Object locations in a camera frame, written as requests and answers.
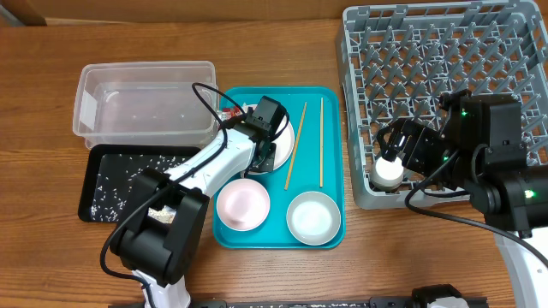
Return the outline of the white cup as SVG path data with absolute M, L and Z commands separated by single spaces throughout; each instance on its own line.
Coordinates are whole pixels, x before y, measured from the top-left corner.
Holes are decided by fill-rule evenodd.
M 370 173 L 371 183 L 382 191 L 392 191 L 397 189 L 403 179 L 404 167 L 402 159 L 396 157 L 391 162 L 382 157 L 376 160 Z

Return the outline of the pink bowl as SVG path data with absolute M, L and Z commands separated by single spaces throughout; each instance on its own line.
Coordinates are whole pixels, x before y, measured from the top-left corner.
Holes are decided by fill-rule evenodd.
M 259 227 L 268 217 L 271 199 L 267 190 L 251 179 L 233 180 L 217 196 L 216 212 L 228 228 L 246 232 Z

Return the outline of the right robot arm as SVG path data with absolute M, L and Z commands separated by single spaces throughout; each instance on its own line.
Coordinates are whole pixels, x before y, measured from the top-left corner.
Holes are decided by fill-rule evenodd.
M 519 307 L 547 305 L 547 167 L 527 164 L 521 139 L 521 103 L 510 94 L 444 93 L 448 116 L 440 130 L 398 119 L 376 136 L 383 159 L 423 175 L 413 192 L 433 184 L 448 198 L 467 195 L 483 214 L 478 222 L 411 204 L 418 214 L 494 233 Z

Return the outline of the red sauce packet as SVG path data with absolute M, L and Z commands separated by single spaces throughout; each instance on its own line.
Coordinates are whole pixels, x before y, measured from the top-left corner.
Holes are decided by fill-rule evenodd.
M 234 108 L 222 108 L 219 113 L 219 117 L 222 121 L 227 121 L 232 117 L 240 116 L 241 110 L 234 107 Z

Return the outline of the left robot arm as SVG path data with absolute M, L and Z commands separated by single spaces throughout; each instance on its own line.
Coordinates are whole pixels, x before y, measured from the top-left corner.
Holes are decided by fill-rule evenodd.
M 289 124 L 278 101 L 263 96 L 255 108 L 220 123 L 217 137 L 165 173 L 146 169 L 103 252 L 117 255 L 140 283 L 146 307 L 187 307 L 184 276 L 198 248 L 210 199 L 234 175 L 272 160 L 274 140 Z

